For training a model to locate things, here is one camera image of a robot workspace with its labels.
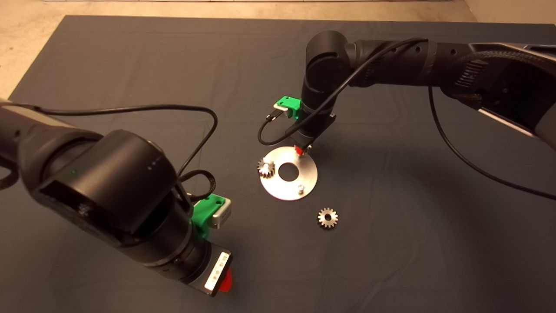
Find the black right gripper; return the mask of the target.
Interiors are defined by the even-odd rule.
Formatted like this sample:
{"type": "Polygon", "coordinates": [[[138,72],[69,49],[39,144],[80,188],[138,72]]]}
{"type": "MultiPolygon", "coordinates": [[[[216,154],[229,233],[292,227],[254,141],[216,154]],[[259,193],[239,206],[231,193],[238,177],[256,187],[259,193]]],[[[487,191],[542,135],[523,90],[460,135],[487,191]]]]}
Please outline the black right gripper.
{"type": "Polygon", "coordinates": [[[304,155],[304,149],[308,148],[313,142],[336,120],[336,114],[321,115],[310,120],[304,126],[300,127],[296,132],[288,138],[296,145],[295,153],[298,156],[304,155]]]}

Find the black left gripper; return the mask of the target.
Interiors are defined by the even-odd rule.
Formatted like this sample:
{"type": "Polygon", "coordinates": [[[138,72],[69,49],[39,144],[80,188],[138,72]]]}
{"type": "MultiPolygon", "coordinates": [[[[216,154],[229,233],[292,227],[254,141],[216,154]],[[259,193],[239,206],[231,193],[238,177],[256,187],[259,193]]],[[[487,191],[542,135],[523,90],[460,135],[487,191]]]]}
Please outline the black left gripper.
{"type": "Polygon", "coordinates": [[[233,284],[233,258],[230,250],[206,241],[200,268],[193,274],[192,279],[186,279],[187,285],[210,297],[215,297],[220,292],[228,293],[233,284]]]}

